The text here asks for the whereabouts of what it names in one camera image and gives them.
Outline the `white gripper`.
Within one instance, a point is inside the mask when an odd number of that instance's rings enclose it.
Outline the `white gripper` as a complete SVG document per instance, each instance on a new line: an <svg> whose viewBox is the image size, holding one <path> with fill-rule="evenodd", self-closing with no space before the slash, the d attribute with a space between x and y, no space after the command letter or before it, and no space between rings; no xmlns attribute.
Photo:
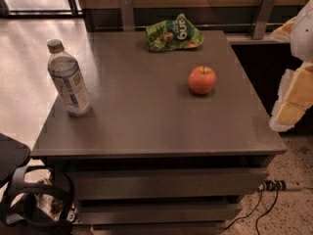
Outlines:
<svg viewBox="0 0 313 235"><path fill-rule="evenodd" d="M285 132L294 128L313 106L313 0L295 18L276 28L270 38L291 43L291 54L303 61L296 70L286 69L271 113L269 126Z"/></svg>

